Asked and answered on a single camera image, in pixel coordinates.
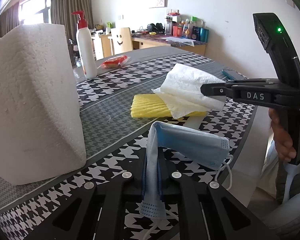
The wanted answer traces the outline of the person's right hand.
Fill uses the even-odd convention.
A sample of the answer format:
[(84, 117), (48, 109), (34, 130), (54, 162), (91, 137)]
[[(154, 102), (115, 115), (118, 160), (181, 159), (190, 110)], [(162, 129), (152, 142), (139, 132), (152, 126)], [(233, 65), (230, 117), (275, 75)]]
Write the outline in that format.
[(277, 155), (280, 160), (288, 163), (296, 157), (293, 141), (288, 132), (281, 126), (277, 111), (270, 108), (268, 114), (271, 119), (271, 128), (274, 133), (273, 140), (275, 142)]

